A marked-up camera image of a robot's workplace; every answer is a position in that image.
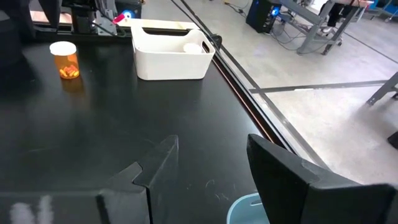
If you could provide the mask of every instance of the computer tower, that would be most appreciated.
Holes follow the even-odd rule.
[[[281,4],[278,0],[253,0],[246,23],[258,33],[271,32]]]

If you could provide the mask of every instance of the person's leg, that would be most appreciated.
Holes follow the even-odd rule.
[[[340,19],[340,12],[344,8],[343,4],[335,3],[329,12],[328,27],[336,27]]]

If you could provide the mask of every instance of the pink object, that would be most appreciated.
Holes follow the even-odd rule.
[[[126,16],[124,14],[118,15],[116,18],[113,19],[113,24],[117,24],[118,22],[122,21]]]

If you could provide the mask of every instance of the table leg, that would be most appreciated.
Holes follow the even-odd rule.
[[[378,91],[376,91],[370,99],[367,100],[367,104],[373,105],[377,100],[380,100],[386,93],[390,92],[395,88],[398,83],[398,72],[395,73]]]

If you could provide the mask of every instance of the white bottle cap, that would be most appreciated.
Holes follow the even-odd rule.
[[[58,56],[72,55],[76,53],[76,45],[67,41],[55,42],[50,45],[50,52]]]

